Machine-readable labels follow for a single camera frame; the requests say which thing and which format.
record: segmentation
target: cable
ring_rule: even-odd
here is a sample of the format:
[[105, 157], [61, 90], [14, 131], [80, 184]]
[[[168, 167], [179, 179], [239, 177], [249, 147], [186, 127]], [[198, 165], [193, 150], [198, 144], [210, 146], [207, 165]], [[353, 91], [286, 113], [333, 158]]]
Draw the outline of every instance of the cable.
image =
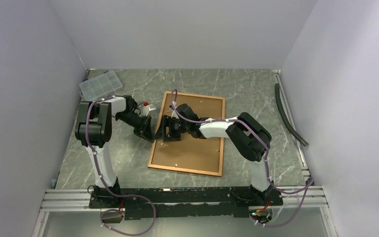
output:
[[144, 200], [146, 200], [148, 203], [150, 203], [150, 205], [152, 206], [153, 208], [153, 220], [152, 220], [152, 223], [150, 224], [150, 226], [143, 232], [141, 233], [138, 233], [138, 234], [129, 234], [129, 233], [125, 233], [125, 232], [122, 232], [122, 231], [119, 231], [115, 228], [112, 228], [111, 226], [108, 226], [107, 224], [105, 224], [103, 222], [103, 217], [105, 214], [109, 213], [109, 212], [116, 212], [118, 214], [123, 214], [124, 215], [124, 212], [121, 211], [121, 210], [116, 210], [116, 209], [109, 209], [109, 210], [106, 210], [104, 211], [103, 213], [101, 213], [101, 216], [100, 216], [100, 221], [101, 221], [101, 227], [105, 227], [111, 231], [114, 231], [116, 233], [119, 233], [119, 234], [122, 234], [122, 235], [125, 235], [125, 236], [141, 236], [145, 233], [147, 233], [154, 225], [154, 221], [156, 220], [156, 208], [153, 204], [153, 202], [151, 202], [147, 197], [144, 197], [142, 195], [135, 195], [135, 194], [129, 194], [129, 195], [118, 195], [118, 194], [115, 194], [113, 193], [107, 183], [105, 182], [105, 179], [104, 179], [104, 176], [103, 174], [101, 173], [101, 170], [99, 168], [99, 164], [98, 164], [98, 158], [97, 158], [97, 152], [95, 150], [95, 148], [91, 145], [90, 141], [89, 141], [89, 118], [91, 116], [91, 110], [92, 110], [92, 107], [96, 104], [96, 103], [99, 103], [99, 102], [102, 102], [104, 100], [109, 100], [109, 99], [112, 99], [114, 98], [115, 96], [109, 96], [105, 99], [100, 99], [100, 100], [96, 100], [94, 102], [91, 103], [91, 105], [89, 106], [89, 109], [88, 109], [88, 114], [86, 115], [86, 124], [85, 124], [85, 139], [86, 139], [86, 143], [88, 144], [88, 147], [92, 150], [92, 153], [93, 153], [93, 156], [94, 156], [94, 163], [95, 163], [95, 169], [97, 170], [97, 173], [98, 173], [98, 176], [99, 178], [101, 179], [101, 182], [104, 184], [104, 187], [107, 189], [108, 193], [110, 193], [112, 196], [114, 197], [118, 197], [118, 198], [142, 198]]
[[[172, 99], [172, 95], [173, 95], [173, 93], [175, 93], [176, 94], [176, 96], [175, 96], [175, 100], [173, 100]], [[305, 195], [306, 195], [306, 192], [307, 192], [307, 189], [308, 189], [308, 187], [310, 187], [310, 185], [314, 182], [314, 179], [312, 178], [310, 181], [309, 181], [309, 183], [305, 186], [305, 187], [303, 187], [303, 188], [301, 188], [301, 189], [299, 189], [299, 190], [296, 190], [296, 191], [293, 191], [293, 192], [286, 192], [286, 191], [284, 191], [284, 190], [282, 190], [282, 189], [279, 189], [279, 188], [277, 188], [275, 185], [274, 185], [274, 183], [272, 182], [272, 180], [271, 180], [271, 176], [269, 175], [269, 165], [268, 165], [268, 154], [269, 154], [269, 147], [265, 144], [265, 142], [251, 129], [251, 127], [249, 127], [244, 121], [242, 121], [242, 120], [239, 120], [239, 119], [213, 119], [213, 120], [208, 120], [208, 121], [195, 121], [195, 120], [191, 120], [191, 119], [188, 119], [188, 118], [186, 118], [186, 117], [184, 117], [184, 116], [182, 116], [178, 111], [177, 111], [177, 109], [176, 109], [176, 107], [175, 107], [175, 105], [174, 105], [174, 103], [173, 102], [175, 102], [176, 101], [176, 97], [178, 96], [178, 90], [177, 89], [173, 89], [172, 91], [171, 91], [171, 107], [172, 107], [172, 109], [175, 111], [175, 113], [180, 117], [180, 118], [182, 118], [183, 120], [185, 120], [185, 121], [188, 121], [188, 122], [192, 122], [192, 123], [210, 123], [210, 122], [238, 122], [238, 123], [240, 123], [241, 125], [243, 125], [258, 141], [259, 141], [259, 143], [265, 148], [265, 156], [264, 156], [264, 162], [265, 162], [265, 172], [266, 172], [266, 179], [268, 180], [268, 182], [269, 182], [269, 184], [275, 189], [275, 190], [277, 190], [277, 191], [279, 191], [279, 192], [281, 192], [281, 193], [283, 193], [283, 194], [288, 194], [288, 195], [291, 195], [291, 194], [296, 194], [296, 193], [299, 193], [299, 192], [301, 192], [301, 191], [304, 191], [304, 194], [303, 194], [303, 198], [302, 198], [302, 201], [300, 202], [300, 204], [299, 204], [299, 207], [297, 208], [297, 210], [296, 210], [296, 212], [294, 213], [294, 215], [289, 219], [289, 221], [287, 221], [287, 222], [284, 222], [283, 223], [283, 225], [281, 225], [281, 224], [279, 224], [279, 225], [272, 225], [272, 226], [270, 226], [270, 225], [267, 225], [266, 227], [270, 227], [270, 228], [272, 228], [272, 227], [280, 227], [280, 226], [284, 226], [284, 225], [286, 225], [286, 224], [288, 224], [289, 222], [291, 222], [292, 220], [293, 220], [293, 218], [297, 215], [297, 213], [299, 212], [299, 210], [300, 210], [300, 208], [301, 208], [301, 206], [302, 206], [302, 204], [303, 204], [303, 201], [304, 201], [304, 198], [305, 198]]]
[[233, 192], [230, 192], [230, 194], [231, 194], [233, 197], [235, 197], [235, 198], [237, 198], [237, 199], [239, 199], [239, 200], [241, 200], [241, 201], [253, 201], [253, 200], [255, 200], [254, 198], [253, 198], [253, 199], [245, 199], [245, 198], [241, 198], [241, 197], [239, 197], [238, 195], [236, 195], [236, 194], [233, 193]]
[[270, 204], [271, 204], [271, 200], [269, 200], [269, 201], [266, 203], [265, 207], [256, 210], [256, 212], [263, 212], [263, 211], [265, 211], [265, 209], [268, 208]]
[[88, 191], [88, 193], [89, 193], [90, 195], [92, 195], [92, 193], [89, 192], [89, 187], [94, 187], [94, 186], [93, 186], [93, 185], [89, 185], [88, 188], [86, 189], [86, 190]]
[[300, 134], [297, 133], [297, 131], [294, 130], [294, 128], [291, 126], [290, 122], [288, 121], [287, 116], [285, 115], [284, 108], [282, 107], [281, 97], [280, 97], [280, 84], [275, 84], [275, 102], [277, 104], [278, 111], [280, 112], [282, 121], [287, 128], [287, 130], [303, 145], [308, 146], [307, 141], [300, 136]]

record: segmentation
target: gray marble floor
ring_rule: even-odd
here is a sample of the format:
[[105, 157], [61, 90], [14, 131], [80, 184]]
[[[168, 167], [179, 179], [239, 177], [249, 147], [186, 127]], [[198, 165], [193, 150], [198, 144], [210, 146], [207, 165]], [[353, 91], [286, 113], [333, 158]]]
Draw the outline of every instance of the gray marble floor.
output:
[[[106, 70], [92, 70], [89, 77]], [[274, 98], [271, 70], [118, 70], [123, 83], [120, 95], [132, 95], [138, 102], [148, 101], [158, 108], [163, 94], [177, 88], [180, 92], [226, 98], [226, 118], [248, 112], [272, 135], [270, 171], [280, 186], [304, 185], [298, 150], [284, 127]], [[152, 113], [156, 127], [157, 110]], [[217, 187], [250, 184], [248, 161], [234, 145], [225, 140], [223, 176], [212, 177], [147, 168], [151, 143], [133, 134], [133, 128], [113, 119], [110, 153], [123, 188]], [[84, 189], [95, 183], [91, 160], [84, 147], [71, 134], [57, 189]]]

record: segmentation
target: cork board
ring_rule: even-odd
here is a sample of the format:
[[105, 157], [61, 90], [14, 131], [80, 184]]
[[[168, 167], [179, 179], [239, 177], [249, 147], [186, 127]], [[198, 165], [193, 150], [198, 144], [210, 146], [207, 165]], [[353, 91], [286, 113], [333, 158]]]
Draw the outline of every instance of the cork board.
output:
[[[171, 92], [163, 96], [156, 131], [159, 129], [162, 115], [172, 115]], [[213, 119], [225, 117], [223, 97], [178, 93], [177, 106], [187, 103], [199, 118]], [[187, 173], [221, 176], [223, 170], [224, 138], [195, 139], [188, 133], [181, 134], [176, 142], [155, 141], [152, 144], [149, 168], [174, 170]]]

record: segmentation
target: black metal frame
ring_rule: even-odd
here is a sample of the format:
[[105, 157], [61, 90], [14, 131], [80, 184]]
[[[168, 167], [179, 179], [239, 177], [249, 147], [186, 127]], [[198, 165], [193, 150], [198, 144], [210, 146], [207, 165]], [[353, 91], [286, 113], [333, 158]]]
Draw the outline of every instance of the black metal frame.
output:
[[[270, 188], [267, 192], [270, 205], [282, 205], [281, 193]], [[206, 188], [153, 188], [121, 189], [122, 195], [138, 194], [147, 197], [156, 207], [156, 217], [220, 216], [248, 217], [249, 206], [265, 206], [266, 201], [255, 198], [251, 186]], [[92, 192], [90, 208], [119, 208], [122, 199]], [[124, 199], [125, 220], [153, 217], [149, 203], [140, 198]]]

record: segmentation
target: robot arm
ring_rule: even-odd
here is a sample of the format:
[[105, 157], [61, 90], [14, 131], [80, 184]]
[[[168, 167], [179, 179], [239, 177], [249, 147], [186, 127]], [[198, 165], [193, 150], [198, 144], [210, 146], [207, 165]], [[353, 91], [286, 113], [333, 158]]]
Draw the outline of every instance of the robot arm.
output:
[[[176, 107], [180, 115], [193, 121], [209, 121], [212, 118], [199, 118], [191, 107], [187, 104], [181, 104]], [[210, 137], [229, 138], [236, 146], [240, 154], [250, 161], [250, 171], [252, 177], [252, 187], [261, 199], [266, 199], [267, 193], [272, 187], [266, 179], [265, 162], [262, 156], [265, 155], [265, 147], [248, 132], [248, 130], [238, 122], [232, 120], [241, 120], [258, 135], [268, 146], [271, 142], [270, 133], [262, 127], [250, 114], [243, 112], [237, 117], [224, 119], [211, 123], [194, 123], [179, 118], [175, 111], [172, 116], [163, 115], [161, 119], [161, 127], [155, 134], [155, 139], [163, 139], [163, 142], [180, 141], [181, 133], [188, 132], [194, 138], [207, 139]]]
[[[82, 145], [85, 146], [88, 151], [95, 172], [95, 187], [97, 189], [101, 188], [100, 191], [103, 192], [104, 185], [96, 170], [93, 159], [94, 154], [90, 147], [88, 147], [85, 138], [86, 117], [91, 103], [90, 101], [83, 101], [79, 105], [75, 125], [75, 137], [81, 141]], [[111, 117], [115, 117], [115, 120], [122, 120], [134, 127], [134, 134], [147, 141], [153, 142], [150, 127], [151, 117], [148, 115], [148, 112], [152, 110], [152, 106], [144, 106], [143, 111], [140, 111], [142, 116], [137, 114], [136, 110], [140, 109], [131, 96], [115, 96], [112, 99], [94, 105], [90, 111], [90, 119], [97, 119], [97, 121], [89, 122], [89, 141], [96, 149], [98, 165], [101, 173], [104, 174], [104, 180], [108, 186], [113, 189], [117, 187], [119, 189], [119, 184], [117, 175], [113, 170], [109, 151], [109, 141], [113, 130]]]

